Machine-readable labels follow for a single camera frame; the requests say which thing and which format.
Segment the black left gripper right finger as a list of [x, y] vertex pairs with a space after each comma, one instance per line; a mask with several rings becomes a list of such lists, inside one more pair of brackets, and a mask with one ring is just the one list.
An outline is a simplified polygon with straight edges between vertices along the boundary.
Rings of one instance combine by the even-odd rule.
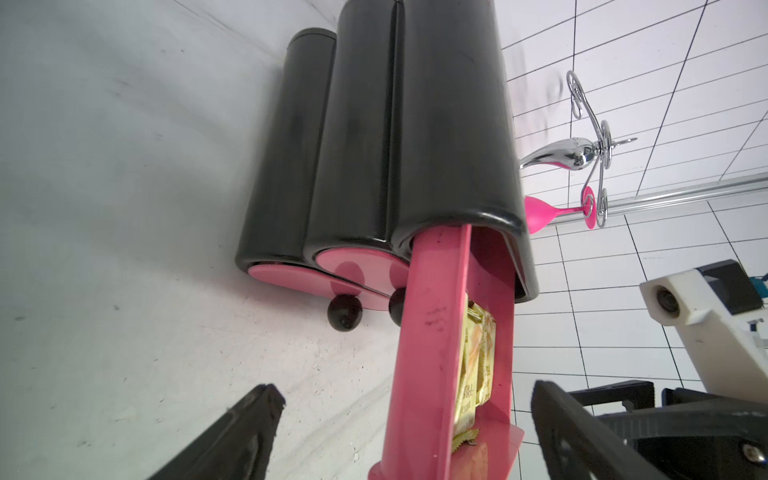
[[531, 413], [551, 479], [665, 477], [554, 382], [535, 383]]

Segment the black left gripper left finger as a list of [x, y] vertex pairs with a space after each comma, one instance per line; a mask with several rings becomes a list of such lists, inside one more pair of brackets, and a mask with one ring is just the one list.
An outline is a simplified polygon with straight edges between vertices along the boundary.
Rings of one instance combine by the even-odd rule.
[[275, 385], [254, 387], [150, 479], [264, 479], [284, 408]]

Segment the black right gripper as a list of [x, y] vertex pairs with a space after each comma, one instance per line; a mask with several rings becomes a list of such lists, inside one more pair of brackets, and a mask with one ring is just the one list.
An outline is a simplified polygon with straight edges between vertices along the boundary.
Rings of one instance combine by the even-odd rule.
[[621, 403], [597, 418], [663, 479], [766, 478], [766, 407], [685, 388], [663, 390], [660, 403], [654, 394], [650, 382], [626, 381], [571, 395], [590, 407]]

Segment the gold cookie packet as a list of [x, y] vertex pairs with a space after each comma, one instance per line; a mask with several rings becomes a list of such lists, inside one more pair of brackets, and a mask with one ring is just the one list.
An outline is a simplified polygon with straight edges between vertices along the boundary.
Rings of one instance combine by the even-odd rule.
[[451, 452], [479, 436], [476, 412], [491, 398], [495, 340], [494, 317], [466, 296]]

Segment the pink top drawer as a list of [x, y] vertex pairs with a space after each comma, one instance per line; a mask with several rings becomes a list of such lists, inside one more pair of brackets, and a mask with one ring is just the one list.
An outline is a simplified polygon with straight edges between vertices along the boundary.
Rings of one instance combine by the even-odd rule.
[[[485, 227], [436, 227], [413, 242], [383, 454], [371, 479], [506, 479], [524, 432], [512, 411], [516, 267], [505, 238]], [[474, 445], [451, 448], [462, 310], [496, 320], [490, 400]]]

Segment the black drawer cabinet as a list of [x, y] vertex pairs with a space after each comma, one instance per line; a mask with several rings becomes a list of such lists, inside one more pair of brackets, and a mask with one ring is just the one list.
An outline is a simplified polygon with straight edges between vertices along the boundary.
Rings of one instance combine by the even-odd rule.
[[539, 285], [490, 1], [348, 1], [290, 41], [237, 267], [339, 247], [411, 262], [440, 226], [499, 232], [515, 300]]

